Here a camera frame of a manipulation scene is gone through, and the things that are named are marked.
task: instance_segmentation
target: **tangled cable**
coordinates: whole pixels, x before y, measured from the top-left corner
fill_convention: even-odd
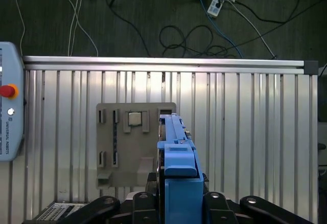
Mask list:
[[[187,39],[189,39],[190,35],[198,28],[206,29],[210,35],[209,43],[203,51],[198,51],[196,49],[193,49],[193,48],[190,48],[187,46]],[[172,43],[172,44],[164,43],[164,41],[162,40],[162,34],[163,34],[163,32],[165,32],[169,29],[175,30],[179,34],[179,36],[181,38],[180,43]],[[236,58],[236,56],[228,54],[228,50],[226,47],[221,46],[221,45],[212,45],[213,41],[214,41],[214,34],[213,34],[212,30],[206,25],[195,26],[186,34],[186,36],[184,35],[183,31],[180,28],[178,28],[177,26],[174,26],[174,25],[168,25],[168,26],[163,27],[159,33],[159,42],[160,42],[161,46],[164,47],[164,50],[161,55],[162,57],[165,56],[165,53],[168,50],[182,48],[183,52],[182,52],[180,58],[184,58],[187,51],[191,51],[191,52],[195,53],[194,55],[189,56],[190,58],[199,58],[202,56],[219,57],[219,58],[230,58],[230,57]]]

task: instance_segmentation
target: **power strip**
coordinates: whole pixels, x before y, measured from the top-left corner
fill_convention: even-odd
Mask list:
[[[223,7],[225,0],[220,0],[220,3],[218,0],[211,1],[211,4],[209,6],[209,9],[207,13],[211,16],[216,18],[220,12],[220,9]]]

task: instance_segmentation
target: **dark floor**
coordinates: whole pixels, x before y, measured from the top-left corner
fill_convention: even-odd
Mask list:
[[[285,20],[296,0],[238,0],[251,6],[262,18]],[[298,11],[318,0],[301,0]],[[22,33],[15,0],[0,0],[0,41],[19,44]],[[67,0],[19,0],[26,24],[23,41],[24,55],[67,55],[68,35],[73,10]],[[240,10],[249,17],[261,33],[275,27],[274,23],[256,20],[246,9]],[[176,25],[186,35],[199,24],[210,26],[197,0],[117,0],[114,9],[133,22],[142,33],[150,54],[160,57],[164,48],[158,35],[166,25]],[[219,28],[235,43],[257,37],[256,32],[240,15],[225,4],[215,20]],[[80,23],[90,34],[99,49],[99,56],[145,57],[147,53],[135,30],[116,18],[106,6],[105,0],[83,0]],[[279,59],[311,59],[323,63],[327,60],[325,41],[327,36],[327,1],[312,8],[292,22],[265,36],[267,43]],[[179,43],[179,35],[167,30],[165,43]],[[189,38],[188,46],[203,51],[209,41],[209,32],[197,29]],[[230,47],[230,44],[214,36],[214,44]],[[240,47],[245,58],[270,59],[271,56],[260,39]],[[180,57],[181,49],[168,51],[166,56]],[[237,56],[235,50],[229,54]],[[94,56],[95,50],[77,28],[75,56]]]

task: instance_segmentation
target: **emergency stop button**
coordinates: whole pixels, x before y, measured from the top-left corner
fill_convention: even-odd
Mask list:
[[[16,94],[16,89],[10,85],[3,85],[0,87],[0,96],[6,98],[14,98]]]

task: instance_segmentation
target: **blue cable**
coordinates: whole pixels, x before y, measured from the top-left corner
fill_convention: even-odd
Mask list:
[[[212,19],[211,19],[211,17],[208,15],[208,13],[207,13],[207,11],[206,11],[206,9],[205,9],[205,7],[204,7],[204,4],[203,4],[203,1],[202,0],[200,0],[200,2],[201,2],[201,5],[202,5],[202,8],[204,9],[204,11],[205,11],[205,14],[206,14],[206,16],[208,17],[208,19],[209,19],[209,21],[212,23],[212,25],[214,26],[214,28],[216,29],[216,31],[218,32],[218,34],[220,34],[224,39],[226,39],[229,43],[231,43],[232,44],[232,46],[234,46],[234,48],[237,50],[237,52],[239,53],[239,55],[240,55],[240,57],[241,58],[243,58],[243,55],[241,54],[241,51],[238,49],[238,47],[227,37],[227,36],[225,36],[220,30],[219,30],[219,28],[217,27],[217,25],[215,24],[215,22],[214,21],[212,21]]]

